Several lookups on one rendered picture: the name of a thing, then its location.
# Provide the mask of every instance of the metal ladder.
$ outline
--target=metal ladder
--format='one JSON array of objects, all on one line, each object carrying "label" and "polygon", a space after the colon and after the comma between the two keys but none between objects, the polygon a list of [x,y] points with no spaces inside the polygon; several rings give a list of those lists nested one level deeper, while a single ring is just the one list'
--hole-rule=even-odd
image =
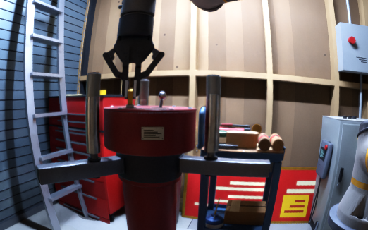
[{"label": "metal ladder", "polygon": [[[65,81],[65,67],[64,67],[64,5],[65,0],[58,0],[59,7],[55,7],[44,3],[40,0],[28,0],[27,1],[27,13],[25,19],[25,98],[27,106],[27,121],[30,132],[30,141],[33,152],[33,159],[35,165],[41,164],[43,161],[60,157],[62,155],[68,155],[69,161],[74,160],[73,149],[70,143],[70,136],[68,130],[68,118],[67,118],[67,107],[66,107],[66,81]],[[58,39],[47,37],[44,35],[38,35],[33,32],[35,24],[35,9],[50,13],[58,16]],[[43,44],[54,45],[58,47],[58,67],[59,73],[37,73],[33,72],[33,42],[40,42]],[[35,98],[33,91],[33,78],[46,78],[46,79],[57,79],[59,82],[59,99],[60,99],[60,112],[36,114],[35,113]],[[39,140],[37,133],[38,118],[47,118],[51,116],[60,116],[63,124],[64,140],[66,149],[57,152],[52,152],[47,155],[41,155],[39,148]],[[49,218],[51,228],[53,230],[61,230],[56,212],[53,206],[53,202],[64,197],[65,195],[77,192],[82,212],[85,218],[88,218],[87,208],[82,195],[82,185],[79,181],[74,181],[74,184],[63,188],[55,193],[50,194],[48,185],[39,185],[42,192],[45,210]]]}]

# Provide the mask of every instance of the red tool cabinet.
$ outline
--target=red tool cabinet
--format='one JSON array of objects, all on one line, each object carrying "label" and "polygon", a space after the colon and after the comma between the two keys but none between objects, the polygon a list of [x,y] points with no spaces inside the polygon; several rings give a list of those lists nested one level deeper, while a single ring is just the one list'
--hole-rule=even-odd
[{"label": "red tool cabinet", "polygon": [[[68,105],[68,125],[70,140],[74,150],[74,158],[87,159],[85,138],[85,96],[70,96],[66,98]],[[119,95],[102,95],[99,105],[99,141],[100,157],[116,155],[104,146],[104,107],[126,105],[127,100]],[[60,111],[59,98],[49,98],[49,112]],[[51,117],[50,124],[50,148],[51,152],[65,149],[63,127],[60,117]],[[62,156],[53,159],[53,162],[68,161],[68,157]],[[123,183],[118,175],[102,176],[100,178],[89,178],[80,180],[82,184],[83,197],[91,217],[110,224],[112,214],[124,207]],[[55,184],[56,190],[60,190],[72,182]],[[72,209],[81,210],[77,193],[71,193],[59,200],[59,203]]]}]

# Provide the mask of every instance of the gray floor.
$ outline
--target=gray floor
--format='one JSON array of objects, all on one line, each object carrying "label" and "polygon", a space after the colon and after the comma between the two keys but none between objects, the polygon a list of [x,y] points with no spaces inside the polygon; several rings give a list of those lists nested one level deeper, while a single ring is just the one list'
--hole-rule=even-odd
[{"label": "gray floor", "polygon": [[[116,213],[116,218],[111,224],[105,224],[95,220],[87,220],[81,218],[77,213],[67,209],[66,207],[56,204],[56,214],[58,215],[59,222],[62,230],[94,230],[94,229],[113,229],[113,230],[126,230],[126,216],[123,212]],[[46,212],[41,211],[34,214],[25,221],[18,223],[7,230],[47,230],[50,225],[47,220]],[[183,218],[180,216],[176,230],[197,229],[197,220]],[[270,230],[311,230],[308,224],[271,224]]]}]

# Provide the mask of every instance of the red cylinder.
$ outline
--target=red cylinder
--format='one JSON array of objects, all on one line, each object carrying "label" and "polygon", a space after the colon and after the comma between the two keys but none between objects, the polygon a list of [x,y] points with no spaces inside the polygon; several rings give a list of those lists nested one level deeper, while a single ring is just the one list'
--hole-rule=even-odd
[{"label": "red cylinder", "polygon": [[129,230],[175,230],[180,196],[179,157],[195,146],[196,109],[104,108],[105,146],[125,160]]}]

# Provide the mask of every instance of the blue siding wall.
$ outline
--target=blue siding wall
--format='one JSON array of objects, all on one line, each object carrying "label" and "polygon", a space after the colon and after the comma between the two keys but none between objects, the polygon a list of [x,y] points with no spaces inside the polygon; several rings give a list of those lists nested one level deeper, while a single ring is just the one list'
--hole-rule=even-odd
[{"label": "blue siding wall", "polygon": [[[57,1],[43,0],[57,6]],[[43,208],[27,131],[24,92],[24,32],[27,0],[0,0],[0,229]],[[87,0],[67,0],[65,66],[68,94],[77,92],[80,45]],[[57,37],[56,18],[36,11],[35,33]],[[56,47],[35,43],[33,68],[57,73]],[[48,97],[58,95],[54,80],[36,80],[37,113],[48,112]],[[48,119],[37,120],[42,154],[49,153]]]}]

